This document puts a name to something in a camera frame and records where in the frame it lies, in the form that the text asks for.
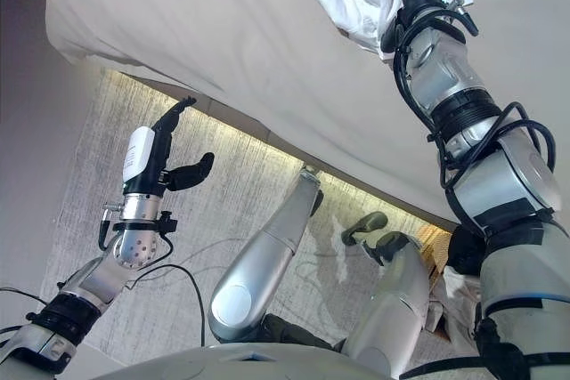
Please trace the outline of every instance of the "gray carpet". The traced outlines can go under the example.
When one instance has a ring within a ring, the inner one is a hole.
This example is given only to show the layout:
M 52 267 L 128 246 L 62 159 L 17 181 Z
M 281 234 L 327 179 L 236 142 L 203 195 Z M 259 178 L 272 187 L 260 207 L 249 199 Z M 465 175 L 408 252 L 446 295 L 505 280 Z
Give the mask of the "gray carpet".
M 122 199 L 121 170 L 128 137 L 137 126 L 153 124 L 174 103 L 109 71 L 102 73 L 98 94 L 77 146 L 49 254 L 44 298 L 56 293 L 56 281 L 99 254 L 96 233 L 101 207 L 105 201 Z M 216 154 L 207 180 L 190 190 L 167 193 L 163 208 L 179 220 L 178 231 L 171 235 L 175 252 L 169 261 L 195 274 L 208 307 L 224 269 L 280 204 L 302 164 L 198 111 L 187 110 L 175 131 L 169 166 L 194 163 L 206 151 Z M 340 232 L 375 210 L 387 214 L 387 230 L 413 234 L 426 223 L 334 177 L 321 174 L 320 178 L 325 199 L 308 224 L 270 311 L 335 343 L 356 322 L 380 275 L 378 265 L 360 248 L 342 245 Z M 159 276 L 125 291 L 86 341 L 126 364 L 199 345 L 200 313 L 190 281 L 177 271 Z M 207 344 L 214 343 L 207 327 Z M 452 356 L 448 343 L 422 333 L 411 366 L 448 356 Z M 478 376 L 456 373 L 441 378 Z

